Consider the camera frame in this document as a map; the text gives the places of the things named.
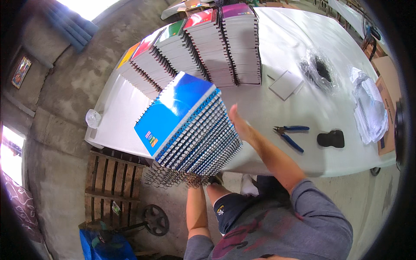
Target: gray t-shirt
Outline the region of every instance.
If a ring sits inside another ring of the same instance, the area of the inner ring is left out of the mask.
[[[272,200],[247,209],[215,246],[206,236],[191,237],[184,260],[346,259],[352,226],[337,206],[308,179],[296,185],[290,199],[293,209]]]

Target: small notepad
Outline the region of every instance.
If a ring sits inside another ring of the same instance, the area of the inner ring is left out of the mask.
[[[267,75],[274,80],[269,89],[283,100],[293,92],[297,94],[303,84],[301,78],[281,67],[273,68],[267,72]]]

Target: dark shorts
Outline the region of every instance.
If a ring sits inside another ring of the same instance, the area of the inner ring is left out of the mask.
[[[214,213],[218,220],[218,229],[222,234],[231,230],[237,219],[251,206],[264,201],[275,199],[284,206],[289,206],[289,193],[272,176],[257,176],[254,183],[259,190],[259,196],[246,196],[238,193],[230,193],[218,199],[214,205]]]

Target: blue notebook cover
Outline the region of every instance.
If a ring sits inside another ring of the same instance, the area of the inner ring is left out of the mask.
[[[184,117],[215,89],[212,87],[208,81],[180,72],[153,101],[134,127],[152,157]]]

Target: wheel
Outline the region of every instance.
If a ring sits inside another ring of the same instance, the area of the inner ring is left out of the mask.
[[[371,175],[372,176],[377,176],[380,172],[381,168],[380,167],[374,167],[370,169]]]
[[[169,219],[161,207],[150,204],[143,209],[143,221],[147,222],[146,229],[152,235],[163,236],[169,231]]]

